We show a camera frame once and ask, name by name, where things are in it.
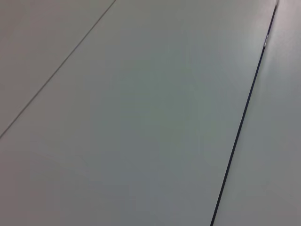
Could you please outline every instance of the white surface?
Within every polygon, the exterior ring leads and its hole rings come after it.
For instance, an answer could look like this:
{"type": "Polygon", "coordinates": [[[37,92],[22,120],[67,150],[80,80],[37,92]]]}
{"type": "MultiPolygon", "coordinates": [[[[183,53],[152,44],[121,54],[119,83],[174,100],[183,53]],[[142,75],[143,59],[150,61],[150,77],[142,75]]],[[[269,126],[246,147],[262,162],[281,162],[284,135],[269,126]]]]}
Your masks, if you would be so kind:
{"type": "Polygon", "coordinates": [[[301,2],[281,1],[214,226],[301,225],[301,2]]]}
{"type": "Polygon", "coordinates": [[[0,134],[112,0],[0,0],[0,134]]]}
{"type": "Polygon", "coordinates": [[[209,225],[273,1],[118,1],[0,141],[2,225],[209,225]]]}

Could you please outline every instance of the white tile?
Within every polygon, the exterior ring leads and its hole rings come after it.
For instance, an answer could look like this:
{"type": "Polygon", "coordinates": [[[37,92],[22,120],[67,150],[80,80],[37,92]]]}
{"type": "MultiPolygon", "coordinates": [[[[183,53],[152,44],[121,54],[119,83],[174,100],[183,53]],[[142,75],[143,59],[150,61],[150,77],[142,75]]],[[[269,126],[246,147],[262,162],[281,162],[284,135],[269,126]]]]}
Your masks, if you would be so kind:
{"type": "Polygon", "coordinates": [[[117,1],[0,141],[0,221],[209,225],[273,4],[117,1]]]}
{"type": "Polygon", "coordinates": [[[111,2],[0,1],[0,134],[111,2]]]}
{"type": "Polygon", "coordinates": [[[215,226],[301,225],[301,2],[280,1],[215,226]]]}

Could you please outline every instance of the gray surface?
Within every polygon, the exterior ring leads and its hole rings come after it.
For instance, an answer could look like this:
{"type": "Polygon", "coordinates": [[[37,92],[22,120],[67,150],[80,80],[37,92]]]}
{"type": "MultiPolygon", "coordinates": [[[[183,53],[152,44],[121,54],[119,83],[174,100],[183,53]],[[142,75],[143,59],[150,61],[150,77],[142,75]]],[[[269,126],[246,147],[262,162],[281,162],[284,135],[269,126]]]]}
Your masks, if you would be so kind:
{"type": "Polygon", "coordinates": [[[0,134],[112,0],[0,0],[0,134]]]}
{"type": "Polygon", "coordinates": [[[118,1],[0,141],[2,225],[209,225],[273,1],[118,1]]]}
{"type": "Polygon", "coordinates": [[[280,2],[215,226],[301,225],[300,15],[280,2]]]}

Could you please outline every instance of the white panel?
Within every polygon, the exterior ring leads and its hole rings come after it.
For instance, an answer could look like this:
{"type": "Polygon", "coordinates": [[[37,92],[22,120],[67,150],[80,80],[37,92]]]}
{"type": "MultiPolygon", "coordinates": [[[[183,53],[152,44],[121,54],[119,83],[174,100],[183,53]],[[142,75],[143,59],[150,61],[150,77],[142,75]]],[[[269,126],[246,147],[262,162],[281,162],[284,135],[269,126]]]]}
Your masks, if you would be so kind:
{"type": "Polygon", "coordinates": [[[301,225],[301,2],[281,1],[215,226],[301,225]]]}
{"type": "Polygon", "coordinates": [[[117,1],[2,138],[0,223],[209,225],[273,7],[117,1]]]}
{"type": "Polygon", "coordinates": [[[0,0],[0,134],[113,0],[0,0]]]}

